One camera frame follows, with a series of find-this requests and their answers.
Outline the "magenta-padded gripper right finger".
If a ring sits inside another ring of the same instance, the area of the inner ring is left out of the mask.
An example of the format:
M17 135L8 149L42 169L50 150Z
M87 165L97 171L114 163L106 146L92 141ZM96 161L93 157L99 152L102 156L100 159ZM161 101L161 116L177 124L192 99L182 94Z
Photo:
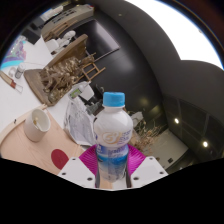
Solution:
M168 175L155 157L146 157L131 145L126 170L128 188L140 188Z

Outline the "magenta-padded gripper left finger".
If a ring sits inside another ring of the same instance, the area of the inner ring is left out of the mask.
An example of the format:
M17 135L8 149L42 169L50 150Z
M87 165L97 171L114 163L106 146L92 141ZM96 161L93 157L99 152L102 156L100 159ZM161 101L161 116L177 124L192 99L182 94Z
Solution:
M58 176L84 188L98 188L100 183L96 146L91 146L79 157L71 157Z

